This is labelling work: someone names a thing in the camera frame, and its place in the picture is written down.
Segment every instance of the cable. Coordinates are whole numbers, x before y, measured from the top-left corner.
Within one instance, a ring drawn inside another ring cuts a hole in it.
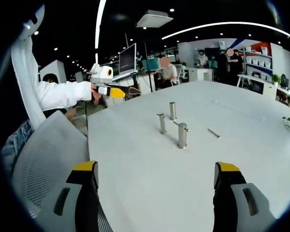
[[[87,127],[87,132],[88,132],[87,101],[85,101],[85,115],[86,115],[86,127]]]

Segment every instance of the computer monitor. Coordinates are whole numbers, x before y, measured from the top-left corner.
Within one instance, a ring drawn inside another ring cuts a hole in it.
[[[119,54],[119,74],[136,71],[136,43]]]

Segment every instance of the storage bin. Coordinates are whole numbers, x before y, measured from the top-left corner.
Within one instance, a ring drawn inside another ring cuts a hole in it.
[[[258,65],[258,59],[252,59],[252,63]]]
[[[270,69],[271,68],[271,63],[270,62],[266,62],[265,63],[265,67],[268,68],[268,69]]]
[[[261,47],[262,54],[267,56],[267,47]]]
[[[259,66],[264,67],[264,61],[263,60],[259,60]]]
[[[271,76],[266,76],[266,80],[268,81],[268,82],[270,82],[270,83],[272,83],[273,81],[272,81],[272,77]]]
[[[247,64],[251,64],[252,63],[251,57],[246,57],[246,63]]]
[[[261,79],[266,80],[266,74],[265,73],[261,73]]]

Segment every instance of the metal rod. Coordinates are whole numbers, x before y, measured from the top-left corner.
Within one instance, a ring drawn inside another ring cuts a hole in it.
[[[127,34],[126,34],[126,33],[125,33],[125,37],[126,37],[127,47],[129,47],[129,44],[128,44],[128,38],[127,38]]]
[[[183,149],[187,146],[187,132],[189,132],[189,129],[187,128],[186,123],[177,123],[177,122],[173,122],[173,123],[178,125],[177,147],[180,149]]]
[[[149,69],[149,65],[148,65],[148,55],[147,55],[146,43],[144,43],[144,47],[145,47],[146,65],[147,65],[147,71],[148,71],[148,77],[149,77],[150,91],[153,92],[153,87],[151,84],[151,77],[150,77],[150,69]]]
[[[159,116],[160,119],[160,133],[161,134],[165,134],[166,133],[166,129],[165,129],[165,116],[164,114],[157,114]]]
[[[213,135],[215,135],[217,138],[220,139],[220,135],[216,134],[215,132],[213,132],[211,129],[207,129],[209,132],[211,132]]]
[[[170,120],[175,121],[177,119],[175,102],[170,102],[170,112],[171,112]]]

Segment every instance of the jeans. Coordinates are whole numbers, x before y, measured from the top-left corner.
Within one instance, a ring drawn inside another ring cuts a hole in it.
[[[19,153],[33,131],[30,121],[27,120],[6,140],[1,150],[1,156],[4,168],[9,176],[12,176]]]

